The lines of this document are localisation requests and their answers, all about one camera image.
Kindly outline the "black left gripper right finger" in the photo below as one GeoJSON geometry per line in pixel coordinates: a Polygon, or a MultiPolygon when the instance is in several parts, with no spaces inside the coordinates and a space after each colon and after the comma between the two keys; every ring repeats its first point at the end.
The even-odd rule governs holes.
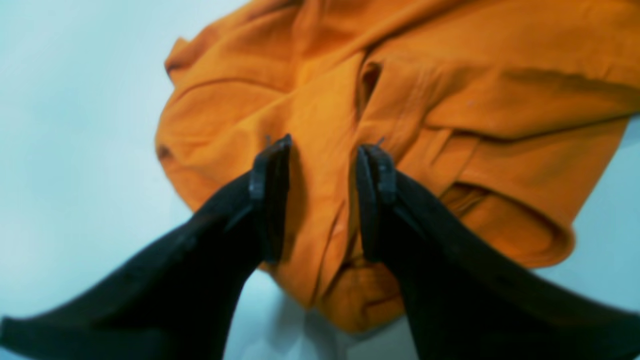
{"type": "Polygon", "coordinates": [[[472,233],[375,145],[356,159],[362,248],[398,281],[421,360],[634,360],[639,315],[567,291],[472,233]]]}

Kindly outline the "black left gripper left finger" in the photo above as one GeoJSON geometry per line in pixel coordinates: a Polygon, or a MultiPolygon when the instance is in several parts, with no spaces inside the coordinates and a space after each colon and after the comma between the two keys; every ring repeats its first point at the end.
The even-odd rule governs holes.
{"type": "Polygon", "coordinates": [[[5,317],[1,346],[34,360],[221,360],[243,286],[282,256],[293,139],[254,158],[186,223],[92,288],[5,317]]]}

